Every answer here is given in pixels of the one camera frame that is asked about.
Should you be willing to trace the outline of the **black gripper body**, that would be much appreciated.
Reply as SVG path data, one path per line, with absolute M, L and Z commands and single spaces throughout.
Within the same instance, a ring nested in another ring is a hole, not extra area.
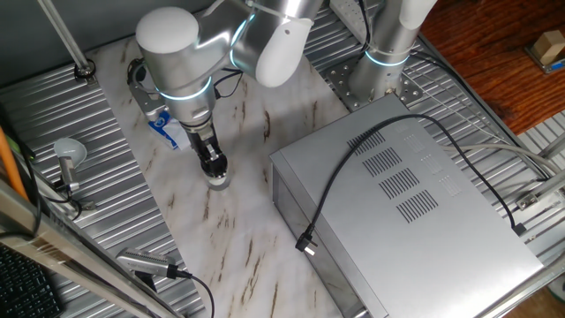
M 185 131 L 191 142 L 192 148 L 197 153 L 207 153 L 208 147 L 217 151 L 217 138 L 215 128 L 212 123 L 205 123 L 199 126 L 185 126 Z

